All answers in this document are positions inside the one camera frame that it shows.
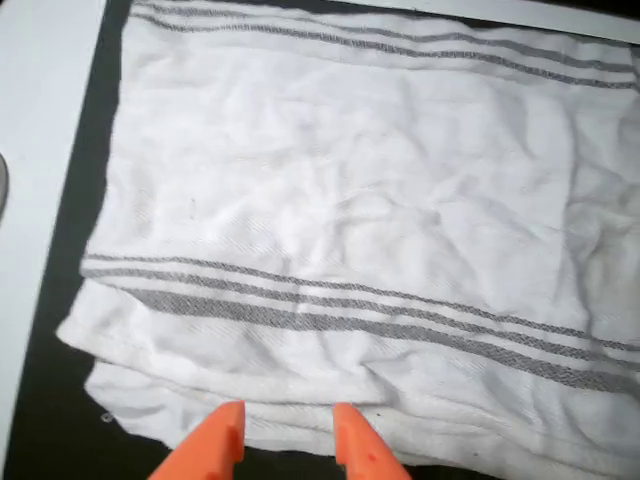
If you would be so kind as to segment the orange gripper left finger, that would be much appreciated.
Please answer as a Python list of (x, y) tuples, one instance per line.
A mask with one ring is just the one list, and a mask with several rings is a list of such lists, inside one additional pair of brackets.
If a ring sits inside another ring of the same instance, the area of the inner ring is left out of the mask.
[(151, 480), (231, 480), (244, 458), (245, 403), (226, 402), (205, 418), (149, 476)]

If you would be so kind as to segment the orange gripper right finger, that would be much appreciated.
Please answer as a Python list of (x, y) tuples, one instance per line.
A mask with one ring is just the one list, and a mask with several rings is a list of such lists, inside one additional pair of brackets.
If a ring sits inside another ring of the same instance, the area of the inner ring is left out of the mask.
[(410, 480), (411, 476), (360, 411), (348, 403), (333, 409), (336, 462), (347, 480)]

